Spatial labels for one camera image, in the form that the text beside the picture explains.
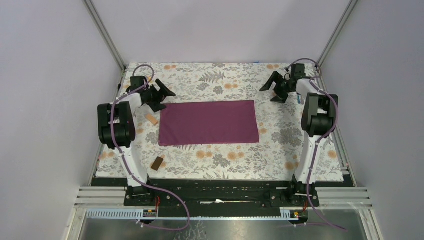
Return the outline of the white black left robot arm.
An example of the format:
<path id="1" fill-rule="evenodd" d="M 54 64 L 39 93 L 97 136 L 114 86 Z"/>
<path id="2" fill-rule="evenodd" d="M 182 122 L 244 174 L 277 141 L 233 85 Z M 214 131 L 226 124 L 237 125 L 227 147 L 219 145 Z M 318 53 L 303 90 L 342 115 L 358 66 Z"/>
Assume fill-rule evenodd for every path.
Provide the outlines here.
<path id="1" fill-rule="evenodd" d="M 155 192 L 146 187 L 149 182 L 148 171 L 136 153 L 137 118 L 134 113 L 143 106 L 148 106 L 154 113 L 160 112 L 166 109 L 163 101 L 175 96 L 159 79 L 151 85 L 145 76 L 132 76 L 124 95 L 114 102 L 97 106 L 99 140 L 120 157 L 128 186 L 141 187 L 135 197 L 144 206 L 154 202 Z"/>

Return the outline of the purple cloth napkin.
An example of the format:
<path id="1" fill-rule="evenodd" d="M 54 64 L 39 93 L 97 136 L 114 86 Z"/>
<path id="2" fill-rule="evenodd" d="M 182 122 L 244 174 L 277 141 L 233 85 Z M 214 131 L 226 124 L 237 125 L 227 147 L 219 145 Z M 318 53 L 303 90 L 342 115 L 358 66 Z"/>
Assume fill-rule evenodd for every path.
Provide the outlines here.
<path id="1" fill-rule="evenodd" d="M 250 144 L 259 141 L 252 100 L 168 103 L 160 113 L 160 146 Z"/>

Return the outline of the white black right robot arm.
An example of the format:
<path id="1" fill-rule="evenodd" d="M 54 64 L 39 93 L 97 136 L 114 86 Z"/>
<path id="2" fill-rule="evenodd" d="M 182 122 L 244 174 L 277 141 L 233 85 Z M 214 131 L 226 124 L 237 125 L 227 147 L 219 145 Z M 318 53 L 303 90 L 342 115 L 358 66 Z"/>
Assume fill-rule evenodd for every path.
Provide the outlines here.
<path id="1" fill-rule="evenodd" d="M 293 206 L 301 205 L 306 199 L 306 191 L 311 192 L 316 182 L 315 165 L 323 139 L 328 138 L 338 122 L 338 96 L 319 88 L 315 77 L 307 76 L 305 65 L 294 63 L 289 66 L 288 77 L 274 71 L 260 91 L 268 91 L 272 86 L 275 97 L 272 102 L 284 104 L 290 93 L 296 93 L 303 101 L 301 129 L 304 131 L 304 144 L 301 159 L 293 176 L 293 188 L 287 191 L 287 201 Z"/>

